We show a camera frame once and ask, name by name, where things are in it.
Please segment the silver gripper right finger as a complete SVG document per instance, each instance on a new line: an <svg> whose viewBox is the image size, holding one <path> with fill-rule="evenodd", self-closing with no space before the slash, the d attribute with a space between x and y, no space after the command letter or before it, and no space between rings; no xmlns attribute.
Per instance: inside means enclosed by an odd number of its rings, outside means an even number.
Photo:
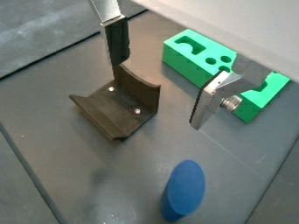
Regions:
<svg viewBox="0 0 299 224"><path fill-rule="evenodd" d="M232 73L219 71L200 88L189 118L196 130L220 106L229 110L237 107L236 95L258 88L271 73L270 68L240 54L231 69Z"/></svg>

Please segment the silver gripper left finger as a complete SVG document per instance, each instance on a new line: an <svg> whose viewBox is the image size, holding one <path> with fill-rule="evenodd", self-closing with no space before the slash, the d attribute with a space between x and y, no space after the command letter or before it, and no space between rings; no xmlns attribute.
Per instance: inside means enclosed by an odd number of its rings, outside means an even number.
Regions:
<svg viewBox="0 0 299 224"><path fill-rule="evenodd" d="M127 17L120 12L117 0L88 0L88 3L100 21L111 66L115 67L129 57Z"/></svg>

